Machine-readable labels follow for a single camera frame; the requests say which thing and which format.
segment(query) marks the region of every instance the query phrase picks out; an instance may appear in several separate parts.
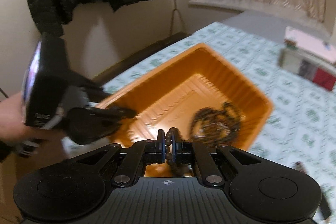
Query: metal screw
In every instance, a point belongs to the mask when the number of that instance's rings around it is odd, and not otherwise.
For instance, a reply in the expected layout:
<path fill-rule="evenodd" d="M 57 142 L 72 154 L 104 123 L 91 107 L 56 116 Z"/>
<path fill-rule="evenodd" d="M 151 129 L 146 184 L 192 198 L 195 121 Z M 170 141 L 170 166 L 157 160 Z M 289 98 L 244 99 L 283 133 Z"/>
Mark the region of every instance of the metal screw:
<path fill-rule="evenodd" d="M 210 176 L 207 176 L 206 181 L 211 184 L 215 184 L 215 183 L 220 183 L 222 181 L 222 178 L 217 175 L 210 175 Z"/>
<path fill-rule="evenodd" d="M 125 176 L 125 175 L 118 175 L 114 178 L 114 181 L 117 183 L 127 183 L 130 181 L 129 176 Z"/>

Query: crosshair symbol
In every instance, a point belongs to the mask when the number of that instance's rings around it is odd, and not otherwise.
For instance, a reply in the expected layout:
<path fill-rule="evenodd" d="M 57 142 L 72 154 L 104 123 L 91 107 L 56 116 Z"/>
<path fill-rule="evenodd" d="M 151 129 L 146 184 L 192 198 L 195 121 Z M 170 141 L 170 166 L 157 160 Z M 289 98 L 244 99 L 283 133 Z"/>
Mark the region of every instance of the crosshair symbol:
<path fill-rule="evenodd" d="M 170 184 L 174 183 L 173 181 L 167 179 L 163 182 L 164 184 L 166 184 L 167 186 L 169 186 Z"/>

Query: green patterned tablecloth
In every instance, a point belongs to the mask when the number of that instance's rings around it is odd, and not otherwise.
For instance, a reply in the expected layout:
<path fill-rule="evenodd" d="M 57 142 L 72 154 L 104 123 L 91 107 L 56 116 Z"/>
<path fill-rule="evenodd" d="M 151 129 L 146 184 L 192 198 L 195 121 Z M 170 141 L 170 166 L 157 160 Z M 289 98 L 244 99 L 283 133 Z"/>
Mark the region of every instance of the green patterned tablecloth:
<path fill-rule="evenodd" d="M 108 82 L 105 90 L 115 93 L 200 42 L 233 63 L 274 102 L 274 111 L 250 152 L 289 167 L 296 161 L 303 162 L 335 212 L 336 93 L 280 69 L 277 62 L 283 45 L 215 22 L 136 64 Z M 80 154 L 105 142 L 102 139 L 89 147 L 71 143 L 65 148 Z M 319 212 L 314 219 L 323 223 Z M 331 223 L 336 223 L 335 213 Z"/>

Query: gray ribbed panel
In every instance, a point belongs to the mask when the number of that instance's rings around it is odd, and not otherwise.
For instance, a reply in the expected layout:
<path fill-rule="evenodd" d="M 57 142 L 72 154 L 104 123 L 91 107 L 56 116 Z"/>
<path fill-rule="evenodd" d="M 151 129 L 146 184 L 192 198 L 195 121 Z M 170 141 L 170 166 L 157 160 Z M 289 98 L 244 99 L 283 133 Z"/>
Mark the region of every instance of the gray ribbed panel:
<path fill-rule="evenodd" d="M 112 192 L 97 211 L 71 224 L 259 224 L 238 212 L 223 191 L 197 178 L 140 178 Z M 35 224 L 30 220 L 22 224 Z M 306 220 L 301 224 L 313 224 Z"/>

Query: orange plastic tray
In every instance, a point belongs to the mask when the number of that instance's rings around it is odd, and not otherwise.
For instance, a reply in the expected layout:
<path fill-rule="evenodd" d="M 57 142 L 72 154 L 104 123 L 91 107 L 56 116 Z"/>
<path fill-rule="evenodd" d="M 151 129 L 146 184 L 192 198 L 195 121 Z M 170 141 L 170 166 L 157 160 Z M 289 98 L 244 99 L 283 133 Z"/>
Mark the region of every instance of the orange plastic tray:
<path fill-rule="evenodd" d="M 189 139 L 190 123 L 203 107 L 221 109 L 232 102 L 242 113 L 241 129 L 233 143 L 247 150 L 272 111 L 271 101 L 233 65 L 201 43 L 186 50 L 97 105 L 111 104 L 137 111 L 110 136 L 123 147 L 135 141 L 156 139 L 158 129 L 179 128 Z"/>

